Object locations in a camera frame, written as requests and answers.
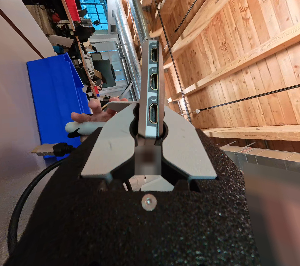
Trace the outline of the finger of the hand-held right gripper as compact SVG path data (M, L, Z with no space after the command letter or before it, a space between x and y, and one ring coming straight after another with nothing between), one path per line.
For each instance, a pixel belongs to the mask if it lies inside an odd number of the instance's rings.
M124 110L126 107L130 106L131 104L138 104L139 101L113 101L113 102L108 102L107 103L107 108L111 109L113 111L116 111L117 113Z

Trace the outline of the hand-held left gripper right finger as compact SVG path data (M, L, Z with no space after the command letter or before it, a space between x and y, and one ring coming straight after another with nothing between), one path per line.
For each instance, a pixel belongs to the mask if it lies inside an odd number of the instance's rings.
M162 142L162 157L188 181L215 179L216 171L195 127L167 106L164 113L167 135Z

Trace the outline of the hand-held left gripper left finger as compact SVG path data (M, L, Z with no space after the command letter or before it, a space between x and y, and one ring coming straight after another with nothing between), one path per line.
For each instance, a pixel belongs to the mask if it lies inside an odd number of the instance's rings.
M135 120L131 104L118 112L102 127L91 153L81 171L82 178L104 179L122 183L134 176L135 139L130 126Z

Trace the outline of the grey HDMI switch box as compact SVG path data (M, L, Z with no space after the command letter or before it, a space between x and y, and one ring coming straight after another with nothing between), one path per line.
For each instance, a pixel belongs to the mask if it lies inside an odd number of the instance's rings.
M138 134L153 144L163 135L163 74L162 47L158 40L147 39L142 44Z

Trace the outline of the person's right hand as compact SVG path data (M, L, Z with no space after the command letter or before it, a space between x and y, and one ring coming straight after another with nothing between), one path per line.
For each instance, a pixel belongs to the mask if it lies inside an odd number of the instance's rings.
M78 122L78 123L107 122L110 118L112 118L115 114L117 114L117 111L114 111L110 108L108 108L106 111L103 111L101 107L101 103L98 99L91 99L88 103L88 106L92 111L92 115L72 112L71 119L74 122Z

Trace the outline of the blue storage bin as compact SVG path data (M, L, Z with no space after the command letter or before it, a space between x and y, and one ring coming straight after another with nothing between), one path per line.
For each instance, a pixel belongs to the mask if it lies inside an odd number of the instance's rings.
M69 138L65 130L71 113L89 114L84 87L69 55L27 62L28 77L41 144L81 144L80 137Z

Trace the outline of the silver spiral air duct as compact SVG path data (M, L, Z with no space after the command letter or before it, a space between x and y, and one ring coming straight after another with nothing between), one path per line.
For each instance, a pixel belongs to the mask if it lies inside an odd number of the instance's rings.
M140 43L150 39L148 24L144 16L140 0L129 0L133 20L135 22Z
M115 0L116 9L113 12L117 26L117 32L121 41L123 53L127 64L127 69L133 81L134 94L140 100L141 91L141 66L138 61L136 49L133 43L129 24L122 5L122 0Z

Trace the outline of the silver rectangular metal duct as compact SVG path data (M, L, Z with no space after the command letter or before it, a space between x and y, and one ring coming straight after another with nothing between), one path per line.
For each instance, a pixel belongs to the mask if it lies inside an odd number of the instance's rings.
M255 164L296 173L300 172L300 154L296 152L233 145L224 145L220 147L220 149L225 152L241 170L243 170L245 164Z

